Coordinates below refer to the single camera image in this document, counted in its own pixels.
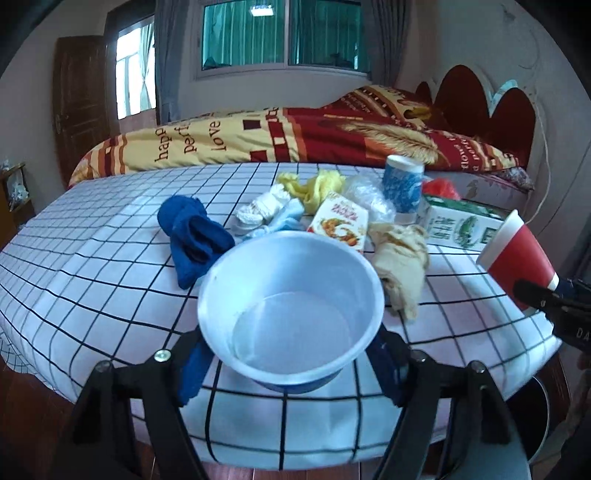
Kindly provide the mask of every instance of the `blanket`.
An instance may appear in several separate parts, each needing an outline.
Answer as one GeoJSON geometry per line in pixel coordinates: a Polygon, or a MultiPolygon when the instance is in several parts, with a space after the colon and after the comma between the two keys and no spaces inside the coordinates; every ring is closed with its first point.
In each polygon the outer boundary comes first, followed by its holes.
{"type": "Polygon", "coordinates": [[[485,172],[519,166],[511,154],[469,137],[397,118],[342,109],[268,108],[209,113],[110,138],[89,151],[83,180],[157,168],[241,162],[310,162],[380,167],[390,154],[432,170],[485,172]]]}

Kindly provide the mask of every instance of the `tablecloth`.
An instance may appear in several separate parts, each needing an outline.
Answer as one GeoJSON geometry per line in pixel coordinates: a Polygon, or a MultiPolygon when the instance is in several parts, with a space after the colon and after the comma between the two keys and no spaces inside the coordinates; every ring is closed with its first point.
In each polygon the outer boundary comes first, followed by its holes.
{"type": "MultiPolygon", "coordinates": [[[[345,175],[380,169],[249,163],[156,170],[86,181],[30,220],[0,253],[0,352],[75,401],[93,366],[145,361],[197,324],[199,284],[180,290],[156,213],[173,194],[198,197],[228,225],[241,204],[269,189],[278,172],[305,180],[318,168],[345,175]]],[[[370,257],[373,247],[365,245],[370,257]]],[[[418,319],[384,323],[436,360],[480,359],[505,397],[524,385],[560,345],[542,313],[523,317],[474,252],[430,246],[418,319]]],[[[228,291],[228,301],[232,292],[228,291]]],[[[441,400],[433,439],[445,435],[441,400]]],[[[132,405],[148,441],[140,401],[132,405]]],[[[181,411],[202,460],[263,469],[308,469],[381,455],[400,410],[380,392],[363,354],[329,384],[282,396],[214,360],[199,395],[181,411]]]]}

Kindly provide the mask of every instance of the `red headboard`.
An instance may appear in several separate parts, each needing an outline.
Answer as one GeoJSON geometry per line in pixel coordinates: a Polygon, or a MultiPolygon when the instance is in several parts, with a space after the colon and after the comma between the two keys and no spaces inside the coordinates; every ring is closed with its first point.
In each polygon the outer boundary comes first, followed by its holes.
{"type": "MultiPolygon", "coordinates": [[[[424,101],[431,102],[427,82],[422,82],[416,93],[424,101]]],[[[535,110],[522,90],[507,91],[489,117],[480,80],[470,68],[456,65],[441,81],[433,105],[443,112],[453,132],[478,137],[502,151],[513,153],[526,168],[534,139],[535,110]]]]}

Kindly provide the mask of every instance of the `juice box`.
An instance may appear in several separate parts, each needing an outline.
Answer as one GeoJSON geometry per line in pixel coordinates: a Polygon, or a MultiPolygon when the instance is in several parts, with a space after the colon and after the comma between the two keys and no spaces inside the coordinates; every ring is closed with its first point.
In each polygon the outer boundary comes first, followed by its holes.
{"type": "Polygon", "coordinates": [[[466,200],[423,195],[417,212],[430,245],[481,252],[505,221],[507,212],[466,200]]]}
{"type": "Polygon", "coordinates": [[[330,192],[314,216],[308,231],[346,243],[363,253],[369,213],[363,207],[330,192]]]}

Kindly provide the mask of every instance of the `bright window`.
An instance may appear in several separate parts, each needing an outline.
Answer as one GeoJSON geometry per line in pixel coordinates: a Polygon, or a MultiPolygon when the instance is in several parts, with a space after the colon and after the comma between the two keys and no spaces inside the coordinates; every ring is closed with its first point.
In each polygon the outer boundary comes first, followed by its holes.
{"type": "Polygon", "coordinates": [[[358,1],[209,3],[203,9],[201,70],[290,65],[369,71],[358,1]]]}
{"type": "Polygon", "coordinates": [[[156,107],[154,19],[123,31],[117,41],[116,94],[119,119],[156,107]]]}

